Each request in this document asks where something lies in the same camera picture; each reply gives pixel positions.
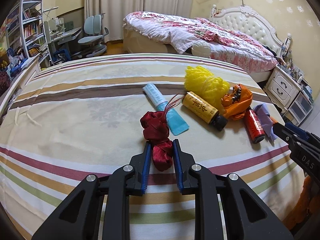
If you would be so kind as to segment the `lavender paper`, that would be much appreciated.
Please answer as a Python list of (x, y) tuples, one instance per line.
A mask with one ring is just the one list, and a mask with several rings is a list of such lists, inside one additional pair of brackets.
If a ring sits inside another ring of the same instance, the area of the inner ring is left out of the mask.
[(268, 111), (268, 107), (265, 103), (257, 105), (253, 108), (253, 111), (257, 115), (261, 126), (263, 128), (263, 131), (267, 135), (267, 137), (271, 141), (275, 141), (277, 139), (277, 136), (273, 132), (273, 119), (270, 116), (270, 113)]

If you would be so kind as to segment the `dark red satin cloth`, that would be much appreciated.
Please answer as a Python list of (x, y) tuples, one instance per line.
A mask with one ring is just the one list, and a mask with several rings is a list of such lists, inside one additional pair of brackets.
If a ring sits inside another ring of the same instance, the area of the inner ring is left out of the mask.
[(180, 104), (182, 98), (177, 96), (176, 94), (170, 99), (164, 110), (148, 111), (140, 119), (144, 139), (153, 146), (153, 164), (160, 172), (168, 170), (173, 164), (173, 148), (172, 141), (169, 139), (170, 129), (167, 122), (167, 114)]

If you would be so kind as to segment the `orange folded paper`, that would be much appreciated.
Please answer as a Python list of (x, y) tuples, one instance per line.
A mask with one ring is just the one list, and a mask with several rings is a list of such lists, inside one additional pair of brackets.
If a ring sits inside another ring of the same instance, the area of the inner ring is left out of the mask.
[(272, 116), (270, 116), (270, 119), (271, 119), (271, 121), (272, 121), (272, 124), (276, 124), (278, 121), (275, 119), (275, 118), (273, 118)]

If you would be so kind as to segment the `red drink can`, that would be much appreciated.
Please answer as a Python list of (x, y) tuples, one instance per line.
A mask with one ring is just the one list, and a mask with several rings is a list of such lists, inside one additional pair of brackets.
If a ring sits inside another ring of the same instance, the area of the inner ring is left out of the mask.
[(245, 112), (244, 124), (253, 144), (257, 144), (265, 139), (263, 127), (251, 107), (249, 107)]

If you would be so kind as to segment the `white plastic drawer unit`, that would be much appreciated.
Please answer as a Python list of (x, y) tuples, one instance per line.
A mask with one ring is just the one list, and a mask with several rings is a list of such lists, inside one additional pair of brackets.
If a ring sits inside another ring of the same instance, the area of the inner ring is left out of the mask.
[(313, 101), (310, 100), (310, 96), (305, 90), (300, 90), (295, 99), (292, 101), (288, 109), (287, 118), (296, 125), (299, 126), (306, 117), (311, 113), (313, 109)]

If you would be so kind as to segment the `white nightstand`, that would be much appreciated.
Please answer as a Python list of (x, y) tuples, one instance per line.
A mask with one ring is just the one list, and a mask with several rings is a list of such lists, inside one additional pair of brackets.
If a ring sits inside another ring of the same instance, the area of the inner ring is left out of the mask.
[(263, 90), (284, 115), (302, 88), (290, 74), (276, 66)]

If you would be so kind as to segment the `orange plastic bag wad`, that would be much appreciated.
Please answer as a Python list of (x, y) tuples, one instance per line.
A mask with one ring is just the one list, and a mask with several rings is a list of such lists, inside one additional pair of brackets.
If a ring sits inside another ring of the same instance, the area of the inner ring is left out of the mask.
[(238, 84), (233, 91), (221, 99), (225, 110), (223, 116), (228, 120), (240, 120), (245, 116), (253, 100), (252, 92), (244, 85)]

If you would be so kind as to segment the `yellow tea bottle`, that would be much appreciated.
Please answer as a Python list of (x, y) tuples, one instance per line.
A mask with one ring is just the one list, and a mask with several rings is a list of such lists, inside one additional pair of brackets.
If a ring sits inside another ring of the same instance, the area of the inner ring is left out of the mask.
[(217, 108), (193, 92), (187, 92), (185, 94), (182, 104), (218, 131), (222, 131), (228, 123), (228, 120), (220, 114)]

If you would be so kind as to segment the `yellow foam net bundle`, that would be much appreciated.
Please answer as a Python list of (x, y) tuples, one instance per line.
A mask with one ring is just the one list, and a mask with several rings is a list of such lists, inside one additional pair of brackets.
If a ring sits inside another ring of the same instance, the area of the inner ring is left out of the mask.
[(222, 98), (229, 92), (230, 84), (221, 77), (215, 76), (208, 69), (196, 66), (188, 66), (185, 70), (184, 88), (193, 92), (209, 104), (224, 113)]

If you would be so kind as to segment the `striped bed sheet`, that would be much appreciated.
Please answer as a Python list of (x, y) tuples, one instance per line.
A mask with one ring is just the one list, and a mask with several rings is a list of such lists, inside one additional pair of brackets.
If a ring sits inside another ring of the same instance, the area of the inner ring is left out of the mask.
[[(113, 173), (143, 151), (141, 117), (153, 111), (143, 92), (156, 85), (166, 100), (184, 93), (187, 67), (202, 66), (230, 85), (243, 84), (253, 105), (266, 103), (258, 84), (240, 67), (170, 54), (127, 54), (79, 60), (27, 72), (22, 92), (1, 124), (1, 204), (24, 239), (32, 235), (85, 176)], [(237, 173), (279, 217), (293, 209), (304, 172), (280, 139), (250, 141), (242, 121), (218, 132), (191, 111), (176, 111), (189, 125), (181, 149), (213, 173)]]

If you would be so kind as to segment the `white tufted headboard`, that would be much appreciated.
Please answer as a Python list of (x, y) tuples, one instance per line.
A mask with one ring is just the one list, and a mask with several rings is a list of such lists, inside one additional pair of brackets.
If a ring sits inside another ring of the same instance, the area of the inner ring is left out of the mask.
[(292, 35), (288, 33), (285, 41), (280, 40), (272, 24), (247, 5), (219, 9), (214, 4), (209, 20), (224, 29), (240, 31), (251, 36), (278, 56), (284, 56), (291, 51)]

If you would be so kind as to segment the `floral quilt bed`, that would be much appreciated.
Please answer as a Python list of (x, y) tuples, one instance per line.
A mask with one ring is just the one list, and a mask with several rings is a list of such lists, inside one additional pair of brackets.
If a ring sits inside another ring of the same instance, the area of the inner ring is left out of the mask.
[(205, 18), (184, 18), (156, 12), (128, 14), (123, 24), (123, 45), (129, 53), (191, 53), (196, 41), (210, 44), (210, 59), (234, 64), (248, 73), (272, 70), (274, 54), (256, 39), (229, 30)]

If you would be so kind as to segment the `grey study desk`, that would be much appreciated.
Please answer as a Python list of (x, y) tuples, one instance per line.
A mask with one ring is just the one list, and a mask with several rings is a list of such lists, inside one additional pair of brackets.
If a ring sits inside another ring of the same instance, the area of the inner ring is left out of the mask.
[(68, 43), (77, 39), (82, 32), (81, 27), (66, 30), (64, 19), (54, 18), (43, 22), (43, 30), (52, 63), (61, 61), (59, 54), (64, 54), (65, 61), (68, 61)]

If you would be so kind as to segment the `white bookshelf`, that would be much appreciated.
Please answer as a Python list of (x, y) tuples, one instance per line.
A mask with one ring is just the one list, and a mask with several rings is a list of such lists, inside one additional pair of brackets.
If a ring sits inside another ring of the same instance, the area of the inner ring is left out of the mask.
[(44, 34), (43, 1), (17, 0), (5, 20), (7, 52), (21, 59), (38, 56), (40, 68), (51, 64)]

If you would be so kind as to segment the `grey blue desk chair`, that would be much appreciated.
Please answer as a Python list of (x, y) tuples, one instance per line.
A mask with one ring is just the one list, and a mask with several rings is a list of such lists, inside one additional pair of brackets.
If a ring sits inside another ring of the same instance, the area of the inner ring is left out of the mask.
[(105, 36), (109, 34), (107, 27), (103, 33), (104, 14), (89, 16), (84, 22), (85, 36), (78, 41), (78, 44), (85, 46), (85, 49), (71, 56), (72, 59), (89, 58), (103, 55), (107, 52), (107, 45), (103, 44)]

